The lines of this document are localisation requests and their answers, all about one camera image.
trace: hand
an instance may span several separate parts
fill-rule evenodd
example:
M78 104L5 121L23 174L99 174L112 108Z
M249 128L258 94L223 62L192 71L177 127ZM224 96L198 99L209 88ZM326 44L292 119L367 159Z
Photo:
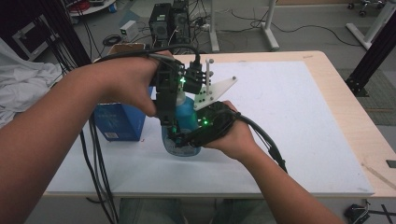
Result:
M159 52L171 56L169 51ZM156 108L149 96L149 83L157 71L159 61L151 58L120 58L91 66L106 86L103 102L133 105L148 116L154 116Z
M223 103L236 111L231 102L225 101ZM261 150L254 141L248 125L240 120L236 120L233 123L233 127L225 136L207 144L206 147L219 149L228 157L238 161L242 161L252 155L253 151Z

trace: blue bottle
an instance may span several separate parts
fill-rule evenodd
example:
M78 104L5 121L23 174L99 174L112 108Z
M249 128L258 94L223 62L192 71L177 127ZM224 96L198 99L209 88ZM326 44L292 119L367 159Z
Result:
M177 94L176 119L183 133L190 133L199 127L197 115L194 110L194 101L186 96L184 91ZM166 128L163 127L162 131L163 145L170 154L180 157L189 157L195 156L201 151L200 147L176 147L175 142L168 138Z

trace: forearm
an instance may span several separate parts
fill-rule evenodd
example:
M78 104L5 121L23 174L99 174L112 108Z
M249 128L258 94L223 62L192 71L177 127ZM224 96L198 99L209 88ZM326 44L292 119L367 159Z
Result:
M5 223L28 216L102 97L103 85L85 71L66 75L0 130L0 192L7 192L0 196L0 217Z
M259 147L242 163L255 178L278 223L342 223Z

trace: chair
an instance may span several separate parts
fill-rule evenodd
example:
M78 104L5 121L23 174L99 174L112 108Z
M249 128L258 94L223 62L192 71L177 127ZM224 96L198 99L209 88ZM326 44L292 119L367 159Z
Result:
M378 8L378 9L381 9L381 8L383 8L384 6L385 6L385 4L387 3L387 1L386 0L383 0L383 1L380 1L380 0L374 0L374 1L371 1L371 0L361 0L361 10L359 11L359 15L361 16L361 17L365 17L366 16L366 14L367 14L367 12L365 11L365 9L367 8L367 6L369 6L369 5L374 5L374 6L376 6L376 8ZM347 5L347 8L349 8L349 9L353 9L355 7L355 4L354 3L349 3L348 5Z

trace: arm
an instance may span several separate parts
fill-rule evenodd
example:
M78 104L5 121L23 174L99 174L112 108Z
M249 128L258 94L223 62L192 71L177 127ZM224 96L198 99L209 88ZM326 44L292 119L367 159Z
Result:
M244 122L237 120L227 135L208 147L218 148L247 168L278 223L343 223L262 151Z
M67 74L40 101L0 129L0 217L22 223L35 207L97 103L155 106L148 85L158 63L110 60Z

